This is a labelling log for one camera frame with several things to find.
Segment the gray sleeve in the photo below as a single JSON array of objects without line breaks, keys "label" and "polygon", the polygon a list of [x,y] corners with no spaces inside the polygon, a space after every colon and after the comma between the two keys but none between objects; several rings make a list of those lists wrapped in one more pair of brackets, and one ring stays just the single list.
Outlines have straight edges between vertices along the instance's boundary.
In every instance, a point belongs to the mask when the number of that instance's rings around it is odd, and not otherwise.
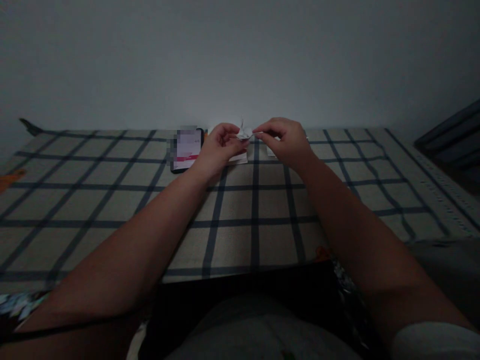
[{"label": "gray sleeve", "polygon": [[422,322],[400,330],[391,347],[393,360],[480,359],[480,335],[445,322]]}]

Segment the forearm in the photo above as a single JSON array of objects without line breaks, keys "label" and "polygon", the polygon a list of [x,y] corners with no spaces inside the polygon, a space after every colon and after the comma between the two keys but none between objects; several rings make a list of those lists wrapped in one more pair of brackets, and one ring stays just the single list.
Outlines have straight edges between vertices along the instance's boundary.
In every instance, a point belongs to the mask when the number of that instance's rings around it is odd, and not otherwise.
[{"label": "forearm", "polygon": [[362,292],[385,343],[422,321],[475,330],[390,228],[328,166],[318,159],[312,163],[299,175],[333,252]]},{"label": "forearm", "polygon": [[[318,159],[313,163],[300,176],[330,246],[355,282],[365,290],[421,282],[423,269],[390,228],[325,163]],[[386,256],[392,253],[398,256]]]},{"label": "forearm", "polygon": [[194,169],[179,176],[86,257],[23,330],[114,316],[134,307],[167,267],[207,184]]}]

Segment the checkered tablecloth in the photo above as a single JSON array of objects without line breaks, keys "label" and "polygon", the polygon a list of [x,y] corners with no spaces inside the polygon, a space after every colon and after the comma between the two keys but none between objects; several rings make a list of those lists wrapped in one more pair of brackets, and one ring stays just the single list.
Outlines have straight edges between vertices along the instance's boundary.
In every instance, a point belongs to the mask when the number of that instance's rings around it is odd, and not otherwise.
[{"label": "checkered tablecloth", "polygon": [[[405,242],[478,237],[478,203],[386,129],[307,130],[313,151]],[[52,288],[176,176],[167,131],[45,131],[3,173],[0,294]],[[311,262],[328,246],[296,173],[254,140],[209,188],[164,282]]]}]

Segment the orange object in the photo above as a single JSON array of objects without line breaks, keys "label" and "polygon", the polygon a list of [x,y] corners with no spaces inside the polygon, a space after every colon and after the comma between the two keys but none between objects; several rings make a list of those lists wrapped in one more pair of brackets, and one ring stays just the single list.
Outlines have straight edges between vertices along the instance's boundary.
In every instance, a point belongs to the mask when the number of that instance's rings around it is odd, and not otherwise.
[{"label": "orange object", "polygon": [[315,250],[316,252],[316,263],[321,263],[327,260],[330,260],[330,250],[324,248],[323,246],[319,246]]},{"label": "orange object", "polygon": [[7,190],[13,183],[24,177],[25,169],[19,169],[9,175],[0,176],[0,194]]}]

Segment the smartphone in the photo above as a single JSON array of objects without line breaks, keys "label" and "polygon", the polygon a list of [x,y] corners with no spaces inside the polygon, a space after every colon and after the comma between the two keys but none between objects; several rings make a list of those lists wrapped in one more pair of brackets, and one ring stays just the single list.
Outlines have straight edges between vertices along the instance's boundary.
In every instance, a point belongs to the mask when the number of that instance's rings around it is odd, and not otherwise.
[{"label": "smartphone", "polygon": [[203,144],[203,129],[178,130],[171,147],[170,171],[174,174],[187,171],[199,156]]}]

